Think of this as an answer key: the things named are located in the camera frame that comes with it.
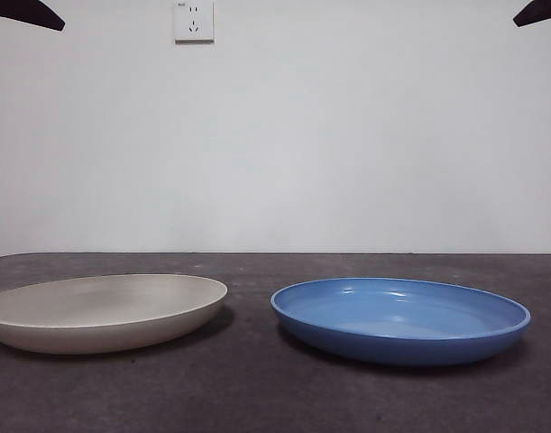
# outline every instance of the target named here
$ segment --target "tabletop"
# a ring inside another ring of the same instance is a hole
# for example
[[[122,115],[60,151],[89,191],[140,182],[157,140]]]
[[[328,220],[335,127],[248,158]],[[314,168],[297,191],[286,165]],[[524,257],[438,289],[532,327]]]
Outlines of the tabletop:
[[[36,253],[0,258],[0,291],[121,273],[200,275],[229,293],[216,318],[161,345],[56,356],[0,344],[0,433],[551,433],[551,254]],[[352,276],[492,291],[528,307],[531,325],[489,360],[421,369],[345,360],[280,328],[275,290]]]

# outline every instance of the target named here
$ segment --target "beige plate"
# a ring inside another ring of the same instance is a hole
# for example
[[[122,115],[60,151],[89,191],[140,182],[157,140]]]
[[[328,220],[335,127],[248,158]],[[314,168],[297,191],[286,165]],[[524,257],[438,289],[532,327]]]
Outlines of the beige plate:
[[[227,287],[187,275],[108,275],[0,293],[0,341],[47,354],[154,345],[201,327]]]

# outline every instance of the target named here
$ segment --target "outlet switch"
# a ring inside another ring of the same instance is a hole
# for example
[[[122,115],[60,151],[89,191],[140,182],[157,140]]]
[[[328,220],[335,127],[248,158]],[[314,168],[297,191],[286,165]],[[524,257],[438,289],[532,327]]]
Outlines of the outlet switch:
[[[175,42],[215,40],[214,0],[176,0]]]

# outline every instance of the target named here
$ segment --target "plate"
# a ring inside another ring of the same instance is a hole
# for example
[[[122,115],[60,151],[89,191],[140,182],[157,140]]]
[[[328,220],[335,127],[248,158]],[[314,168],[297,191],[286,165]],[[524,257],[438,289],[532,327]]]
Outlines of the plate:
[[[342,278],[302,282],[271,297],[300,340],[359,361],[406,366],[466,364],[502,352],[529,311],[488,291],[430,281]]]
[[[154,345],[201,327],[227,287],[187,275],[108,275],[0,293],[0,342],[47,354]]]

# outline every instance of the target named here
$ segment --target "white wall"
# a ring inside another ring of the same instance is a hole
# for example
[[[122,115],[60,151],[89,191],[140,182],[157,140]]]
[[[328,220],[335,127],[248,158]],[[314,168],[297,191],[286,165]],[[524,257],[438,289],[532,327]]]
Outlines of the white wall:
[[[551,20],[523,0],[48,0],[0,19],[0,255],[551,252]]]

